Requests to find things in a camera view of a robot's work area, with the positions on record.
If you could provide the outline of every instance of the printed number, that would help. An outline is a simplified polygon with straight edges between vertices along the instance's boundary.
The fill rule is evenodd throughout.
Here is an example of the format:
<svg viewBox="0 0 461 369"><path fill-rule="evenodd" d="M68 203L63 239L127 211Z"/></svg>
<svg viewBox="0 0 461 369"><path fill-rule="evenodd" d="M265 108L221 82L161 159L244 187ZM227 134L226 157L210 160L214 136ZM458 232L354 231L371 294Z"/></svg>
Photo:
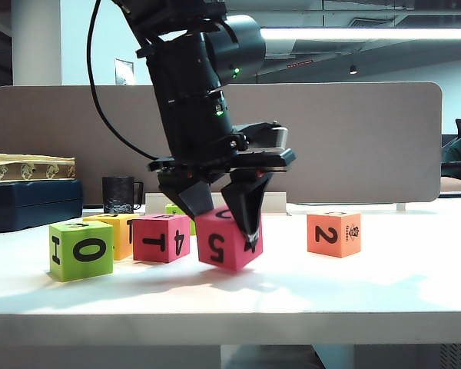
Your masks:
<svg viewBox="0 0 461 369"><path fill-rule="evenodd" d="M87 246L98 246L99 251L95 252L94 254L82 254L81 253L82 248L85 248ZM106 243L100 240L99 238L88 238L86 240L82 240L78 242L74 246L74 258L82 262L98 260L102 258L102 256L105 253L106 253Z"/></svg>
<svg viewBox="0 0 461 369"><path fill-rule="evenodd" d="M83 227L88 227L89 224L85 224L85 223L70 223L70 224L67 224L67 226L69 228L83 228Z"/></svg>
<svg viewBox="0 0 461 369"><path fill-rule="evenodd" d="M142 240L144 244L156 244L161 246L161 252L166 251L166 235L161 233L161 238L144 238Z"/></svg>
<svg viewBox="0 0 461 369"><path fill-rule="evenodd" d="M335 228L328 228L328 231L331 233L331 235L327 234L325 231L321 229L320 226L316 226L316 242L320 241L320 236L323 237L326 241L328 241L331 244L334 244L335 242L338 241L338 232Z"/></svg>
<svg viewBox="0 0 461 369"><path fill-rule="evenodd" d="M129 238L130 238L130 244L133 241L133 219L130 219L129 221L126 221L126 225L130 227L130 230L128 231L129 233Z"/></svg>
<svg viewBox="0 0 461 369"><path fill-rule="evenodd" d="M174 240L176 241L176 255L179 256L183 248L184 234L179 234L179 230L177 230Z"/></svg>
<svg viewBox="0 0 461 369"><path fill-rule="evenodd" d="M53 259L56 264L61 265L60 258L58 257L58 246L60 245L60 239L53 236L51 237L51 240L55 244L55 254L51 257L51 259Z"/></svg>
<svg viewBox="0 0 461 369"><path fill-rule="evenodd" d="M224 249L218 248L217 246L215 246L216 240L219 240L222 243L225 242L225 238L222 237L220 234L213 233L210 235L210 237L208 238L208 244L210 245L211 250L217 253L217 256L215 255L210 256L210 259L212 259L213 261L216 261L217 263L223 263L224 262Z"/></svg>
<svg viewBox="0 0 461 369"><path fill-rule="evenodd" d="M232 217L231 216L224 216L225 213L230 213L231 211L230 210L223 210L223 211L219 211L218 213L216 213L216 217L217 218L220 218L220 219L231 219Z"/></svg>

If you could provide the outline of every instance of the black mug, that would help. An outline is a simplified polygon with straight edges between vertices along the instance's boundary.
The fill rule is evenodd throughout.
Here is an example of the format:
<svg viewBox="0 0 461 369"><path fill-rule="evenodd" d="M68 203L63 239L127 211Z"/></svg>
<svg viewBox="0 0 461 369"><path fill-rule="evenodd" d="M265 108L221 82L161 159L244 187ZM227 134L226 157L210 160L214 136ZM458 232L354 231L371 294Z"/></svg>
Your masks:
<svg viewBox="0 0 461 369"><path fill-rule="evenodd" d="M137 207L134 208L135 185L138 185ZM141 207L144 194L144 182L133 177L103 177L102 204L106 214L133 213Z"/></svg>

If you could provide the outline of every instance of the blue box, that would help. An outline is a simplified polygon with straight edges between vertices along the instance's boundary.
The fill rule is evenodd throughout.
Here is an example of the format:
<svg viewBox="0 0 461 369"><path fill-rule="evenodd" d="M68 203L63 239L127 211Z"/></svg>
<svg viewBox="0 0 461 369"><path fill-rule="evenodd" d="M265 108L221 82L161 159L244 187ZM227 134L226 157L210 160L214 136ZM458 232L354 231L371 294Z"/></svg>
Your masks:
<svg viewBox="0 0 461 369"><path fill-rule="evenodd" d="M79 180L0 183L0 232L19 231L82 216Z"/></svg>

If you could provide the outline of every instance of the person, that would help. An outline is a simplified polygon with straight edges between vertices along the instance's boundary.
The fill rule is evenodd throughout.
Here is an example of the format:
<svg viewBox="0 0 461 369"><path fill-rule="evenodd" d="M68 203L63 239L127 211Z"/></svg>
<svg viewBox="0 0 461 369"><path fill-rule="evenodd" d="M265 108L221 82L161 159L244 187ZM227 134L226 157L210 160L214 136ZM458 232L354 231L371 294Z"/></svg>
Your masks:
<svg viewBox="0 0 461 369"><path fill-rule="evenodd" d="M461 138L451 141L443 151L440 190L461 191Z"/></svg>

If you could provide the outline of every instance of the robotic arm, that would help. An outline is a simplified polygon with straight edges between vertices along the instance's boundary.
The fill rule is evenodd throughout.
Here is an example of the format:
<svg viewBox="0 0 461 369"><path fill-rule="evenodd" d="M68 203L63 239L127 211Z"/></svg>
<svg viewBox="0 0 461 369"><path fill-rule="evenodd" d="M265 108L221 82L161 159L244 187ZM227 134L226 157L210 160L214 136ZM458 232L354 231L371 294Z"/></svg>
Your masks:
<svg viewBox="0 0 461 369"><path fill-rule="evenodd" d="M195 218L214 208L210 184L230 173L221 192L253 248L260 209L273 172L295 159L285 149L287 129L277 123L233 126L222 87L261 67L265 43L246 15L226 17L224 1L113 0L147 59L171 150L149 164L159 188ZM165 41L163 35L178 32Z"/></svg>

